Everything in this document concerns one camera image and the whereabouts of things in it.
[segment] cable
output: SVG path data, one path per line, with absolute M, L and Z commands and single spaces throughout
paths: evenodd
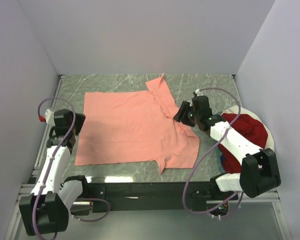
M 236 104 L 238 105 L 238 113 L 237 115 L 235 116 L 235 118 L 229 123 L 229 125 L 231 126 L 240 116 L 240 113 L 241 113 L 241 107 L 240 107 L 240 102 L 236 99 L 236 97 L 230 93 L 229 91 L 227 90 L 224 90 L 222 88 L 219 88 L 219 87 L 207 87 L 207 88 L 201 88 L 199 91 L 205 91 L 205 90 L 219 90 L 219 91 L 223 91 L 227 94 L 229 94 L 236 102 Z M 228 134 L 228 131 L 229 131 L 229 128 L 227 128 L 225 130 L 225 133 L 223 134 L 223 136 L 221 137 L 221 139 L 216 142 L 202 157 L 201 159 L 198 161 L 198 163 L 195 164 L 195 166 L 192 168 L 192 171 L 189 175 L 189 178 L 187 179 L 187 181 L 185 182 L 185 185 L 184 185 L 184 189 L 183 189 L 183 193 L 182 193 L 182 204 L 183 204 L 183 207 L 186 211 L 188 211 L 189 213 L 191 214 L 196 214 L 196 215 L 199 215 L 199 214 L 208 214 L 214 210 L 216 210 L 218 207 L 222 206 L 223 204 L 225 204 L 226 202 L 228 202 L 229 200 L 231 200 L 233 197 L 235 197 L 238 192 L 235 192 L 234 194 L 232 194 L 231 196 L 229 196 L 227 199 L 225 199 L 223 202 L 219 203 L 218 205 L 208 209 L 208 210 L 205 210 L 205 211 L 192 211 L 191 209 L 189 209 L 187 207 L 187 204 L 186 204 L 186 193 L 187 193 L 187 189 L 188 189 L 188 186 L 189 186 L 189 183 L 190 183 L 190 180 L 191 178 L 193 177 L 196 169 L 198 168 L 199 164 L 203 161 L 203 159 L 209 154 L 211 153 L 211 151 L 213 149 L 215 149 L 227 136 Z
M 63 136 L 62 140 L 59 142 L 59 144 L 56 146 L 56 148 L 54 149 L 52 155 L 51 155 L 51 158 L 49 160 L 49 164 L 48 164 L 48 167 L 46 169 L 46 172 L 44 174 L 44 177 L 43 177 L 43 181 L 41 183 L 41 186 L 40 186 L 40 189 L 39 189 L 39 192 L 38 192 L 38 195 L 36 196 L 35 198 L 35 201 L 34 201 L 34 205 L 33 205 L 33 209 L 32 209 L 32 225 L 33 225 L 33 230 L 36 234 L 36 236 L 40 239 L 40 240 L 46 240 L 42 235 L 41 233 L 39 232 L 39 229 L 38 229 L 38 226 L 37 226 L 37 207 L 38 207 L 38 203 L 39 203 L 39 199 L 40 199 L 40 196 L 42 195 L 43 193 L 43 190 L 46 186 L 46 182 L 47 182 L 47 179 L 48 179 L 48 176 L 49 176 L 49 173 L 50 173 L 50 170 L 51 170 L 51 167 L 52 167 L 52 163 L 55 159 L 55 156 L 58 152 L 58 150 L 60 149 L 61 145 L 64 143 L 65 139 L 67 139 L 67 137 L 69 136 L 70 132 L 72 131 L 72 129 L 74 128 L 75 126 L 75 123 L 76 123 L 76 111 L 75 111 L 75 108 L 74 106 L 67 100 L 63 99 L 63 98 L 60 98 L 60 97 L 49 97 L 49 98 L 46 98 L 44 99 L 42 102 L 39 103 L 39 106 L 38 106 L 38 109 L 37 109 L 37 113 L 38 113 L 38 117 L 40 120 L 42 120 L 44 117 L 41 116 L 40 114 L 40 108 L 42 106 L 43 103 L 45 103 L 46 101 L 49 101 L 49 100 L 61 100 L 61 101 L 64 101 L 66 102 L 71 110 L 72 110 L 72 113 L 73 113 L 73 119 L 72 119 L 72 123 L 70 125 L 70 128 L 68 129 L 68 131 L 66 132 L 66 134 Z M 107 204 L 108 206 L 108 210 L 107 212 L 100 218 L 98 219 L 95 219 L 95 220 L 84 220 L 84 219 L 80 219 L 81 221 L 83 222 L 95 222 L 95 221 L 98 221 L 98 220 L 101 220 L 103 219 L 106 215 L 108 215 L 108 213 L 110 212 L 111 210 L 111 206 L 110 206 L 110 203 L 107 202 L 106 200 L 103 200 L 103 199 L 98 199 L 98 198 L 87 198 L 86 200 L 88 201 L 100 201 L 100 202 L 104 202 Z M 57 237 L 57 232 L 54 234 L 53 238 L 51 240 L 55 240 L 56 237 Z
M 108 201 L 104 200 L 104 199 L 100 199 L 100 198 L 85 198 L 85 199 L 82 199 L 82 200 L 103 202 L 103 203 L 105 203 L 107 205 L 108 209 L 107 209 L 106 213 L 103 216 L 101 216 L 99 218 L 96 218 L 96 219 L 91 219 L 91 220 L 90 219 L 82 219 L 82 218 L 79 218 L 77 216 L 73 216 L 78 221 L 86 222 L 86 223 L 93 223 L 93 222 L 99 221 L 101 219 L 104 219 L 108 215 L 108 213 L 110 212 L 110 210 L 111 210 L 110 203 Z

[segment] gray wall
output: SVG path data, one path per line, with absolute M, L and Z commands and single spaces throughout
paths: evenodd
M 18 0 L 60 74 L 236 74 L 274 0 Z
M 31 173 L 44 124 L 37 105 L 57 74 L 16 0 L 0 0 L 0 240 Z
M 244 107 L 274 136 L 278 191 L 293 239 L 300 240 L 300 1 L 274 3 L 236 82 Z

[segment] red fabric pile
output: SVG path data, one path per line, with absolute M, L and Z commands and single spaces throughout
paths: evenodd
M 230 123 L 237 114 L 223 113 L 222 116 Z M 268 133 L 262 122 L 252 118 L 248 114 L 240 114 L 239 118 L 232 124 L 232 127 L 255 145 L 265 148 Z M 225 160 L 222 163 L 223 169 L 230 174 L 241 173 L 241 165 L 238 160 L 223 146 L 219 145 Z

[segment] gray marble surface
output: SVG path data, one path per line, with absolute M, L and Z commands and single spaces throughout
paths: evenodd
M 92 74 L 65 75 L 61 78 L 58 97 L 69 100 L 76 112 L 83 113 L 85 92 L 134 92 L 147 90 L 146 81 L 158 78 L 159 74 Z M 198 88 L 219 87 L 231 92 L 239 99 L 235 81 L 231 75 L 206 74 L 165 74 L 165 80 L 178 106 L 183 100 L 190 101 L 193 91 Z M 218 90 L 206 91 L 213 113 L 221 112 L 235 105 L 226 93 Z M 57 101 L 55 109 L 69 108 Z M 195 127 L 200 138 L 198 159 L 214 144 L 214 140 Z M 185 181 L 191 169 L 165 169 L 159 174 L 158 164 L 151 162 L 118 163 L 103 165 L 75 166 L 77 147 L 74 148 L 70 162 L 63 175 L 85 175 L 89 181 L 102 182 L 180 182 Z M 209 181 L 220 173 L 215 151 L 212 151 L 200 164 L 192 181 Z

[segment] red cap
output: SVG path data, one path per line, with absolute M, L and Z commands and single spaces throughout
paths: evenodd
M 46 121 L 46 119 L 45 119 L 44 116 L 39 116 L 39 120 L 40 120 L 40 122 L 42 122 L 42 123 Z

